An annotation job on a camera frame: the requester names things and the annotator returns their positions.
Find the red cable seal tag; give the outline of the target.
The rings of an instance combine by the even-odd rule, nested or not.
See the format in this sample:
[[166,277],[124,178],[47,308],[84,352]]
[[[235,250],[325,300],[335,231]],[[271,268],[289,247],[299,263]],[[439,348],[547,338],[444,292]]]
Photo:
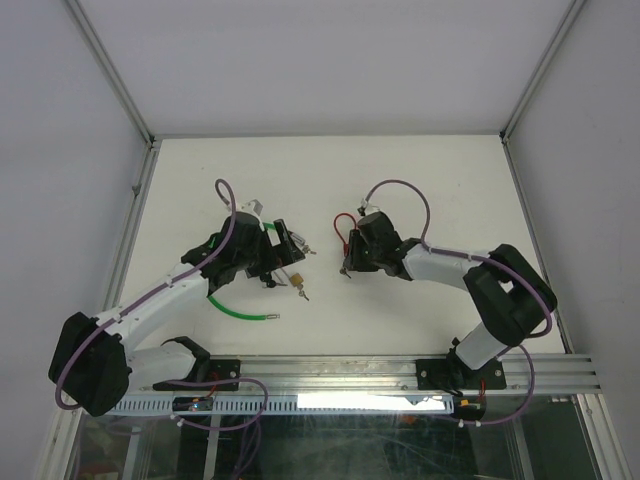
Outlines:
[[357,228],[357,220],[351,213],[340,212],[334,217],[332,226],[342,244],[343,256],[346,257],[349,250],[350,233]]

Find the green cable bike lock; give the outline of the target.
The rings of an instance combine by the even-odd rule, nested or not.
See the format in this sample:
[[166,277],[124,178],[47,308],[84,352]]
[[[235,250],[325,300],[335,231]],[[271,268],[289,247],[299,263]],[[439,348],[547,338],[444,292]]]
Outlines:
[[[293,237],[295,243],[297,244],[297,246],[299,248],[300,248],[300,246],[302,244],[306,243],[306,240],[303,237],[301,237],[297,232],[291,231],[291,230],[289,230],[289,232],[290,232],[291,236]],[[287,281],[286,277],[279,271],[279,269],[280,268],[278,268],[278,269],[276,269],[276,270],[271,272],[273,277],[274,278],[278,278],[282,282],[286,283],[287,284],[286,287],[292,287],[289,284],[289,282]],[[270,314],[247,314],[247,313],[241,313],[241,312],[235,311],[235,310],[230,309],[229,307],[223,305],[219,300],[217,300],[213,296],[209,296],[208,300],[221,313],[223,313],[223,314],[225,314],[225,315],[227,315],[229,317],[238,319],[238,320],[258,322],[258,321],[267,321],[267,320],[274,320],[274,319],[279,319],[280,318],[280,315],[278,313],[270,313]]]

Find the brass padlock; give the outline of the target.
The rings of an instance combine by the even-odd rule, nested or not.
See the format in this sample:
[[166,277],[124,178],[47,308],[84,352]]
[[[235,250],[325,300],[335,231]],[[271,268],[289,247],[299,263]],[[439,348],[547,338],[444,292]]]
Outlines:
[[293,288],[302,289],[304,287],[304,279],[299,273],[289,273],[285,268],[280,268],[279,271]]

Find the black-headed key pair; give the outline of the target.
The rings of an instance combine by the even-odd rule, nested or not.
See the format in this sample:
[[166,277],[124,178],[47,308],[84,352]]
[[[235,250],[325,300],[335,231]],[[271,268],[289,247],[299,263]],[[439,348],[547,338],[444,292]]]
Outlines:
[[263,283],[263,287],[267,289],[287,286],[286,283],[282,282],[278,278],[274,278],[271,273],[264,273],[259,277],[259,279]]

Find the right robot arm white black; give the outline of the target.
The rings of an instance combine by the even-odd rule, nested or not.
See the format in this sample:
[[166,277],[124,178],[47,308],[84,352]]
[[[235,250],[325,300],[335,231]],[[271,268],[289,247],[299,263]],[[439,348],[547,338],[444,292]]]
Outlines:
[[558,301],[549,285],[514,246],[486,254],[428,247],[403,240],[389,217],[374,212],[349,232],[341,273],[383,271],[405,281],[430,281],[467,292],[480,323],[448,354],[452,383],[469,387],[491,360],[528,338],[549,333]]

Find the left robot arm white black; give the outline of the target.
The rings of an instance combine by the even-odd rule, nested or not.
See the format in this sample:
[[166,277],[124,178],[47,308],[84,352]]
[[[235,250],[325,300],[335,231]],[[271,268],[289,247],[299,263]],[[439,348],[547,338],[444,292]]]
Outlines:
[[230,215],[138,299],[93,316],[77,312],[64,322],[48,371],[56,403],[98,417],[143,387],[201,387],[214,370],[203,346],[187,336],[151,348],[141,343],[238,273],[274,288],[273,272],[305,257],[302,241],[283,220],[265,224],[251,213]]

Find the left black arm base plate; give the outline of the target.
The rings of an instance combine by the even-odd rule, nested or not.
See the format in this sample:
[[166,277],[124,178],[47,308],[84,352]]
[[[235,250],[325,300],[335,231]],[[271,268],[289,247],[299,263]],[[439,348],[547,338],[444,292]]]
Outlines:
[[241,374],[239,359],[205,358],[195,362],[189,374],[179,379],[179,384],[164,381],[152,386],[154,391],[237,391],[236,381]]

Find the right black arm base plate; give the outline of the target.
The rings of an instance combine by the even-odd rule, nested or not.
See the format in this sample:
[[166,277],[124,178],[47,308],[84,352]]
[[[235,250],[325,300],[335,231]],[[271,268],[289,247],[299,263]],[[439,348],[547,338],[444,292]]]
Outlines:
[[507,387],[503,364],[496,359],[478,370],[447,358],[417,359],[415,367],[421,391],[440,390],[461,396],[467,390],[505,390]]

